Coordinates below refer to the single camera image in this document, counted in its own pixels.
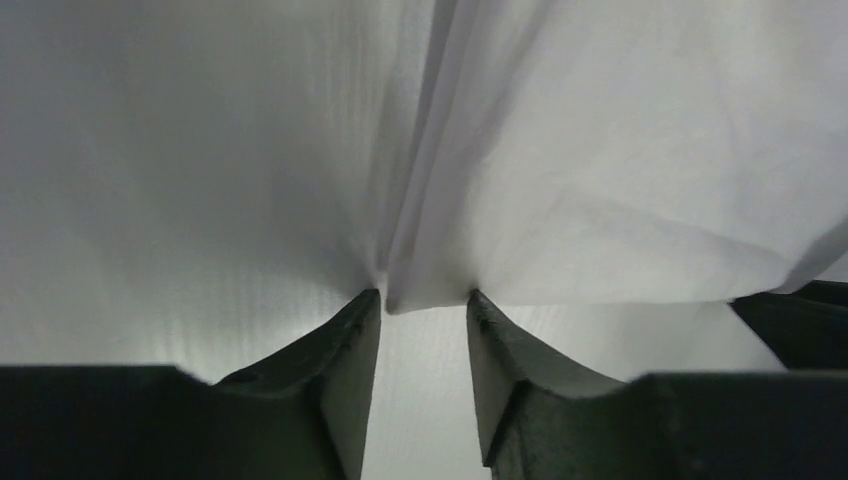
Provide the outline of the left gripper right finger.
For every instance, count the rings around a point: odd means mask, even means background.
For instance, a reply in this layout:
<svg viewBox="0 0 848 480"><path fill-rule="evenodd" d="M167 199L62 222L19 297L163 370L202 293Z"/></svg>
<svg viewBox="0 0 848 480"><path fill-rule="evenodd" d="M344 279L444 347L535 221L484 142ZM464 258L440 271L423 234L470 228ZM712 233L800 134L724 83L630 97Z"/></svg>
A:
<svg viewBox="0 0 848 480"><path fill-rule="evenodd" d="M606 377L467 302L483 464L496 479L843 479L847 369Z"/></svg>

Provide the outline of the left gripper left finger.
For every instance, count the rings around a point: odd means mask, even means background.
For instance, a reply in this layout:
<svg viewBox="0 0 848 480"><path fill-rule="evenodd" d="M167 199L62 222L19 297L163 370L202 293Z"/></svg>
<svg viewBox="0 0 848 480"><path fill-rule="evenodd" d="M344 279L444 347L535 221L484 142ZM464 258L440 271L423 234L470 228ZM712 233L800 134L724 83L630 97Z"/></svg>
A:
<svg viewBox="0 0 848 480"><path fill-rule="evenodd" d="M5 479L357 479L380 337L369 289L209 384L172 365L1 369Z"/></svg>

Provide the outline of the white t shirt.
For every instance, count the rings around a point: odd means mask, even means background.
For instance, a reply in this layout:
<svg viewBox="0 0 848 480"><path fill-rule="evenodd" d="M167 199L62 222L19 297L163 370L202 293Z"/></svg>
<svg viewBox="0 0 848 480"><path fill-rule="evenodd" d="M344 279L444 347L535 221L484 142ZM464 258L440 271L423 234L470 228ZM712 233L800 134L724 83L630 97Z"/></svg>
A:
<svg viewBox="0 0 848 480"><path fill-rule="evenodd" d="M847 251L843 1L459 1L389 311L787 292Z"/></svg>

